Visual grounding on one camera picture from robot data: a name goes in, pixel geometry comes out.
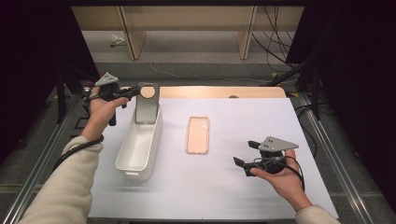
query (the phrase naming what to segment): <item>white fleece sleeve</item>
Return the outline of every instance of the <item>white fleece sleeve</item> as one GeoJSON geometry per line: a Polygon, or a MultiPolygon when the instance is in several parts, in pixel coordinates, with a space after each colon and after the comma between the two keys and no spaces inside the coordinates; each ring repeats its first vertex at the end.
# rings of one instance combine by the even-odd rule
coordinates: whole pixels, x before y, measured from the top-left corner
{"type": "Polygon", "coordinates": [[[296,214],[297,223],[301,224],[339,224],[330,213],[317,205],[311,205],[296,214]]]}
{"type": "MultiPolygon", "coordinates": [[[[85,137],[76,137],[67,144],[64,153],[87,142],[85,137]]],[[[86,223],[102,148],[101,144],[86,147],[67,158],[49,177],[19,223],[86,223]]]]}

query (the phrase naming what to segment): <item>phone case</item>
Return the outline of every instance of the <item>phone case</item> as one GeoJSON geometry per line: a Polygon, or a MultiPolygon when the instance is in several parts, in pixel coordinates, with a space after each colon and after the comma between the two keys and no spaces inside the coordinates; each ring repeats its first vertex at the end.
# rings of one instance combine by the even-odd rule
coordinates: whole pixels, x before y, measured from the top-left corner
{"type": "Polygon", "coordinates": [[[190,117],[187,129],[186,151],[190,154],[206,154],[209,148],[209,118],[190,117]]]}

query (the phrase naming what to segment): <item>white storage bin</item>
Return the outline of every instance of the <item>white storage bin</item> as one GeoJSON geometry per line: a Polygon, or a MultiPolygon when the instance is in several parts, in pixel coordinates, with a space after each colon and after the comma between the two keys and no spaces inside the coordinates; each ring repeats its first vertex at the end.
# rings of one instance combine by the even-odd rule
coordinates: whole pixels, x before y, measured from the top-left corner
{"type": "Polygon", "coordinates": [[[151,177],[163,126],[161,106],[158,105],[154,124],[136,124],[135,116],[136,111],[116,159],[116,167],[128,179],[147,180],[151,177]]]}

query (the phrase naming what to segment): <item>white tabletop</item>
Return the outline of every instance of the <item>white tabletop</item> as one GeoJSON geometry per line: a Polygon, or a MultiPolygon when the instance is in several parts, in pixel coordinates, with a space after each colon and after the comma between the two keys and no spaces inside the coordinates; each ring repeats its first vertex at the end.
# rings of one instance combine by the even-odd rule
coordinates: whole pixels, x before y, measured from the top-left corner
{"type": "Polygon", "coordinates": [[[163,129],[152,177],[126,179],[115,167],[134,111],[134,100],[117,110],[117,126],[105,132],[105,148],[92,187],[90,218],[130,220],[239,220],[294,218],[291,206],[272,186],[258,177],[246,177],[233,157],[252,162],[260,157],[248,140],[271,135],[298,144],[297,161],[304,171],[312,203],[338,217],[287,98],[161,99],[163,129]],[[185,151],[190,116],[210,119],[209,151],[185,151]]]}

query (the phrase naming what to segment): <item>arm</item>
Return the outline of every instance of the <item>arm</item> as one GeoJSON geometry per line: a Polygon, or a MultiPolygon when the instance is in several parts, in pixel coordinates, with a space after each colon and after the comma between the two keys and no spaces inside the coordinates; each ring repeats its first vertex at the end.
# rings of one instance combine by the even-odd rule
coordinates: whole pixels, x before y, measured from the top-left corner
{"type": "MultiPolygon", "coordinates": [[[[286,150],[286,156],[296,158],[293,149],[286,150]]],[[[298,171],[298,164],[295,160],[286,158],[287,164],[298,171]]],[[[289,169],[284,169],[278,174],[271,175],[258,168],[252,168],[250,172],[262,179],[267,180],[274,187],[275,191],[296,211],[297,223],[339,223],[332,215],[317,205],[313,205],[306,196],[299,177],[289,169]]]]}
{"type": "MultiPolygon", "coordinates": [[[[127,102],[127,98],[112,102],[92,100],[87,125],[81,136],[67,144],[64,153],[98,139],[115,109],[127,102]]],[[[86,223],[92,203],[93,176],[102,148],[100,144],[87,147],[66,159],[46,181],[19,223],[86,223]]]]}

